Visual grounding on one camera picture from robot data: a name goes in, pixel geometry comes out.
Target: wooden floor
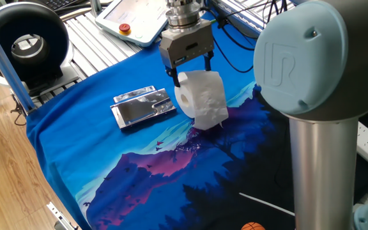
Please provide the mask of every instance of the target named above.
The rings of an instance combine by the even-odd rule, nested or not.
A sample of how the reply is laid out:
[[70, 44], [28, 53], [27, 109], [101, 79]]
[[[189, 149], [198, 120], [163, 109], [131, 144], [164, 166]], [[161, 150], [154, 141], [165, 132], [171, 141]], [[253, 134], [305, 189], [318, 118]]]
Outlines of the wooden floor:
[[53, 229], [56, 218], [46, 204], [70, 215], [43, 177], [26, 127], [14, 125], [14, 108], [9, 89], [0, 86], [0, 230]]

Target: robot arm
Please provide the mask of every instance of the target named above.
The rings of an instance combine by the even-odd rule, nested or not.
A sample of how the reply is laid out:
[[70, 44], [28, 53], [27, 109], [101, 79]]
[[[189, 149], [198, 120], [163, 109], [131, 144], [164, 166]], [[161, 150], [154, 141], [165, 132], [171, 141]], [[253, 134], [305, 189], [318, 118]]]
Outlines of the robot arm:
[[255, 77], [288, 116], [297, 230], [351, 229], [358, 118], [368, 112], [368, 0], [303, 3], [258, 38]]
[[193, 0], [167, 0], [169, 29], [162, 33], [159, 49], [165, 71], [180, 87], [177, 66], [204, 56], [205, 70], [210, 71], [214, 41], [211, 22], [199, 18], [200, 5]]

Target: tissue paper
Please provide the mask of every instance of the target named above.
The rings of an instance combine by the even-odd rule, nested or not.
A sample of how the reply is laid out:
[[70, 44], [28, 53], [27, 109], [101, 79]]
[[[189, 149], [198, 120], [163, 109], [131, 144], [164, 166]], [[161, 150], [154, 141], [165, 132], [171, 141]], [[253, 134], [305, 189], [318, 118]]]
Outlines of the tissue paper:
[[181, 87], [175, 87], [174, 93], [183, 112], [195, 119], [194, 128], [207, 130], [228, 118], [224, 85], [218, 72], [181, 72], [178, 80]]

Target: white stick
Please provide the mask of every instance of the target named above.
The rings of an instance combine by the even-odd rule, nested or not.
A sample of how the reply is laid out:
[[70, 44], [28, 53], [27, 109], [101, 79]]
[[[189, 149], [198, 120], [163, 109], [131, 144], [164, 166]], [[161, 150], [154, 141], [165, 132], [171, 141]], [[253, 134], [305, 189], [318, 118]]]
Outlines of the white stick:
[[271, 206], [272, 208], [276, 208], [276, 209], [278, 209], [278, 210], [280, 210], [280, 211], [283, 211], [284, 213], [287, 213], [287, 214], [289, 214], [289, 215], [291, 215], [291, 216], [295, 216], [295, 214], [294, 214], [293, 212], [291, 212], [291, 211], [287, 211], [287, 210], [285, 210], [285, 209], [283, 209], [283, 208], [281, 208], [281, 207], [278, 207], [278, 206], [276, 206], [276, 205], [270, 204], [270, 203], [265, 202], [265, 201], [262, 201], [262, 200], [260, 200], [260, 199], [256, 199], [255, 197], [252, 197], [252, 196], [249, 196], [249, 195], [245, 195], [245, 194], [243, 194], [243, 193], [241, 193], [241, 192], [240, 192], [240, 195], [241, 195], [241, 196], [243, 196], [243, 197], [249, 198], [249, 199], [251, 199], [251, 200], [257, 201], [257, 202], [259, 202], [259, 203], [263, 203], [263, 204], [265, 204], [265, 205]]

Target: blue cloth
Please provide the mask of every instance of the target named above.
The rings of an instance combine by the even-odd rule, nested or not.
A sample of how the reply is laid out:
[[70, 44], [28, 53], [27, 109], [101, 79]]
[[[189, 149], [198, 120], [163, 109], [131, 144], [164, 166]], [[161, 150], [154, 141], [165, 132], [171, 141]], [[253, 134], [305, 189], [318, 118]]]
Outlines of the blue cloth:
[[[246, 46], [247, 41], [234, 29], [229, 32]], [[251, 66], [253, 52], [233, 44], [213, 25], [213, 34], [227, 57], [239, 69]], [[211, 61], [224, 82], [230, 100], [254, 82], [253, 71], [234, 71], [215, 49]], [[178, 67], [178, 71], [202, 70], [202, 57]], [[144, 49], [131, 58], [109, 67], [76, 84], [41, 106], [27, 117], [27, 135], [38, 155], [42, 171], [64, 203], [66, 209], [83, 229], [89, 225], [81, 212], [77, 196], [84, 187], [113, 168], [127, 149], [142, 150], [164, 130], [190, 120], [178, 107], [177, 115], [154, 123], [139, 132], [120, 132], [110, 110], [113, 97], [145, 86], [165, 88], [175, 106], [173, 80], [164, 71], [158, 46]]]
[[[215, 26], [213, 34], [234, 65], [251, 66], [253, 52]], [[253, 72], [234, 71], [217, 50], [211, 66], [222, 77], [229, 118], [206, 131], [192, 128], [178, 107], [156, 45], [27, 117], [42, 171], [83, 230], [295, 228], [294, 217], [240, 195], [293, 211], [288, 119], [263, 100]], [[178, 71], [203, 68], [200, 57]], [[110, 110], [113, 97], [151, 85], [166, 89], [176, 115], [122, 133]], [[368, 163], [359, 158], [356, 200], [367, 191]]]

